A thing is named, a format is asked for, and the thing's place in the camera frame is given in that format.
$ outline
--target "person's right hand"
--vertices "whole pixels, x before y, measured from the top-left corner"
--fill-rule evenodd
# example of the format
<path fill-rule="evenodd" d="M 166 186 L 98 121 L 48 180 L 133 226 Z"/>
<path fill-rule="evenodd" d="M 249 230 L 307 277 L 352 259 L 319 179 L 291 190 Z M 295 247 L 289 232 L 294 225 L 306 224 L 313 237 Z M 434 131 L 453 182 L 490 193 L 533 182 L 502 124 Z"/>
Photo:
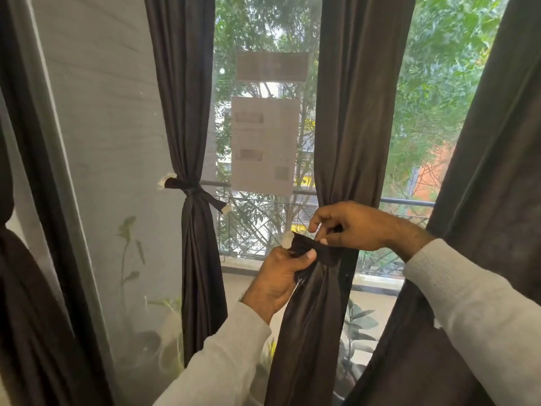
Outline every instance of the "person's right hand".
<path fill-rule="evenodd" d="M 353 201 L 318 208 L 310 220 L 308 231 L 314 233 L 320 224 L 316 241 L 363 251 L 376 251 L 388 246 L 396 230 L 394 216 Z M 338 225 L 343 231 L 335 232 Z"/>
<path fill-rule="evenodd" d="M 342 226 L 342 231 L 335 230 L 338 225 Z M 314 233 L 319 226 L 315 240 L 324 245 L 361 251 L 387 247 L 404 262 L 434 239 L 406 219 L 353 201 L 318 208 L 310 220 L 308 231 Z"/>

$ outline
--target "paper sheet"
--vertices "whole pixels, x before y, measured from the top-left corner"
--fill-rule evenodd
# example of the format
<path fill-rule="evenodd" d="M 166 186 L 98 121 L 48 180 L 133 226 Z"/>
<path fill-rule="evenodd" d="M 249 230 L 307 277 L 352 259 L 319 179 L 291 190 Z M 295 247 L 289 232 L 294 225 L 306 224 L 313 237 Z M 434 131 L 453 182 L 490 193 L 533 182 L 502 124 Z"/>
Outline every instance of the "paper sheet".
<path fill-rule="evenodd" d="M 292 195 L 300 101 L 233 97 L 231 109 L 232 189 Z"/>
<path fill-rule="evenodd" d="M 308 77 L 307 52 L 239 51 L 237 81 L 303 83 Z"/>

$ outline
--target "curtain tie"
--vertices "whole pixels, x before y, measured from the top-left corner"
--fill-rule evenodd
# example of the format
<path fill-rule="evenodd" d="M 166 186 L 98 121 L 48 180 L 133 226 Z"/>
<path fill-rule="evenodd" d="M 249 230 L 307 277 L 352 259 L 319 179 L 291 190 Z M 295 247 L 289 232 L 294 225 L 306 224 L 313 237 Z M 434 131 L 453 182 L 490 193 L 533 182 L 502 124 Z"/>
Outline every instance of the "curtain tie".
<path fill-rule="evenodd" d="M 231 206 L 227 202 L 220 201 L 207 191 L 205 191 L 199 183 L 189 184 L 187 182 L 181 181 L 177 178 L 176 174 L 167 174 L 161 178 L 158 182 L 158 189 L 181 189 L 186 197 L 200 197 L 205 200 L 208 204 L 216 208 L 217 211 L 221 212 L 223 215 L 226 215 L 231 211 Z"/>

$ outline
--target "metal railing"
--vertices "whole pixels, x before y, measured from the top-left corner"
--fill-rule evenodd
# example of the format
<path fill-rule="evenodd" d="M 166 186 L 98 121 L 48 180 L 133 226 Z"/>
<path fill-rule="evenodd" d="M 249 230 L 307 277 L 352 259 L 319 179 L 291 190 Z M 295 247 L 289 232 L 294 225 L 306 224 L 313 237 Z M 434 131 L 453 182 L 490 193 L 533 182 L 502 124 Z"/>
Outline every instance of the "metal railing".
<path fill-rule="evenodd" d="M 318 208 L 315 191 L 299 190 L 293 197 L 260 195 L 232 191 L 227 182 L 201 181 L 216 187 L 219 199 L 229 203 L 229 214 L 216 216 L 216 238 L 220 254 L 229 257 L 263 260 L 269 251 L 281 244 L 286 231 L 310 234 L 308 224 Z M 382 198 L 380 209 L 426 226 L 434 202 L 398 198 Z M 391 250 L 361 251 L 356 272 L 400 278 L 403 262 Z"/>

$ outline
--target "gray sweater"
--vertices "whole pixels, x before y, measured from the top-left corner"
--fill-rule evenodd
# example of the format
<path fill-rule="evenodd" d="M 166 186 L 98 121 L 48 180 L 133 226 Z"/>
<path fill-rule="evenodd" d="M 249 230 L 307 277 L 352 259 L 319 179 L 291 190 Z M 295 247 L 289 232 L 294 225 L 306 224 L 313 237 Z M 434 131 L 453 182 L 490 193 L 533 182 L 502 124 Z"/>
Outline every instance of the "gray sweater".
<path fill-rule="evenodd" d="M 406 279 L 436 318 L 496 405 L 541 405 L 541 307 L 436 239 L 406 265 Z M 241 405 L 271 334 L 237 303 L 218 333 L 154 406 Z"/>

